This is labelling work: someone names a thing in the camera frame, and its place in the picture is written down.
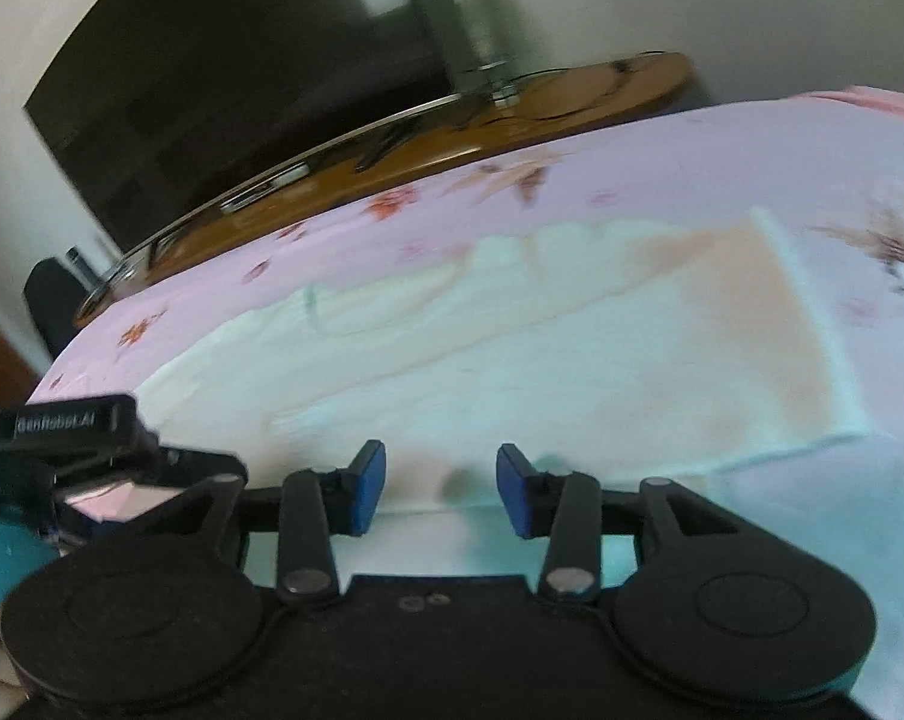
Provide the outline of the white knit sweater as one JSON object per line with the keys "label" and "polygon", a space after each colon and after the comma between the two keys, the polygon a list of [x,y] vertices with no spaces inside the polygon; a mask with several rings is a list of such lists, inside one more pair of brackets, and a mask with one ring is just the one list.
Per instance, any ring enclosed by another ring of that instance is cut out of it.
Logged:
{"label": "white knit sweater", "polygon": [[367,440],[385,502],[488,502],[515,444],[603,483],[694,478],[863,436],[849,364],[765,211],[712,229],[619,220],[488,238],[234,317],[141,383],[164,439],[258,486]]}

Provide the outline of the black chair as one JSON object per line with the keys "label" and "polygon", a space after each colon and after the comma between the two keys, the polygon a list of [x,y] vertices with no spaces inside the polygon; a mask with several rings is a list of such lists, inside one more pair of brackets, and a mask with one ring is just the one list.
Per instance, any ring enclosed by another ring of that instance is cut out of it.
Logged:
{"label": "black chair", "polygon": [[77,312],[90,295],[89,283],[55,257],[32,266],[22,297],[50,358],[58,358],[77,337]]}

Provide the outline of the dark remote in holder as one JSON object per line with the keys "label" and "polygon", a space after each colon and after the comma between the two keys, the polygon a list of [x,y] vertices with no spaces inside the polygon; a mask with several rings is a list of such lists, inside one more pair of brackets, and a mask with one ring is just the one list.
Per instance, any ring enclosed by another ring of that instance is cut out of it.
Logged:
{"label": "dark remote in holder", "polygon": [[81,250],[77,247],[70,247],[66,250],[66,260],[70,264],[71,270],[74,271],[76,278],[84,284],[89,293],[95,293],[99,289],[104,288],[107,282],[100,275],[99,271],[91,265],[91,262],[84,257]]}

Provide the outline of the silver set-top box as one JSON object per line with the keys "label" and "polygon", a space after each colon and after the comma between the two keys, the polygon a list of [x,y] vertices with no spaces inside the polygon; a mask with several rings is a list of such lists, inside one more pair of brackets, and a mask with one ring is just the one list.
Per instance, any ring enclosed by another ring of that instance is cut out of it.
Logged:
{"label": "silver set-top box", "polygon": [[239,192],[235,192],[234,195],[230,195],[228,199],[219,203],[219,210],[223,213],[235,213],[235,211],[247,208],[247,206],[268,197],[271,193],[278,192],[281,188],[302,181],[308,176],[310,176],[310,169],[308,169],[307,164],[292,164],[291,167],[286,167],[283,171],[276,172],[273,176],[266,177],[266,179],[262,179],[256,184],[251,184],[242,188]]}

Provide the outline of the wooden tv bench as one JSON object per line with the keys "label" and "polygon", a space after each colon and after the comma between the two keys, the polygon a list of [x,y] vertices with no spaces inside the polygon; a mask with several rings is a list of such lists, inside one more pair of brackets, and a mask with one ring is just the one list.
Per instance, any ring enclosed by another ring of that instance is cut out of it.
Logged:
{"label": "wooden tv bench", "polygon": [[212,202],[161,232],[154,244],[131,252],[109,286],[82,304],[77,327],[130,294],[288,224],[452,167],[650,117],[676,103],[692,76],[687,55],[664,50],[539,70],[516,82],[518,103],[509,109],[477,96],[422,114],[408,137],[364,171],[356,164],[376,144],[374,135],[335,146],[302,181],[235,213],[223,213]]}

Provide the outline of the black curved television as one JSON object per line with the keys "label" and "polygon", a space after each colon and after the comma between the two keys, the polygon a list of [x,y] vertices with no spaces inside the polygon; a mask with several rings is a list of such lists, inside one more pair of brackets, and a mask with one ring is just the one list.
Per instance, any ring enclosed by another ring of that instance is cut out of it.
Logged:
{"label": "black curved television", "polygon": [[25,110],[128,250],[452,91],[418,0],[97,0]]}

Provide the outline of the pink floral bed sheet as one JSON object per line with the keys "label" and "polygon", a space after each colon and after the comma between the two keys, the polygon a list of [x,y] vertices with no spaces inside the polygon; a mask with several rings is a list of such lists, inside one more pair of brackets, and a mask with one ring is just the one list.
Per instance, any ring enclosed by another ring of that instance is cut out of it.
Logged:
{"label": "pink floral bed sheet", "polygon": [[426,177],[117,302],[37,387],[130,392],[253,483],[387,445],[345,574],[533,574],[494,484],[671,476],[834,562],[904,718],[904,94],[596,130]]}

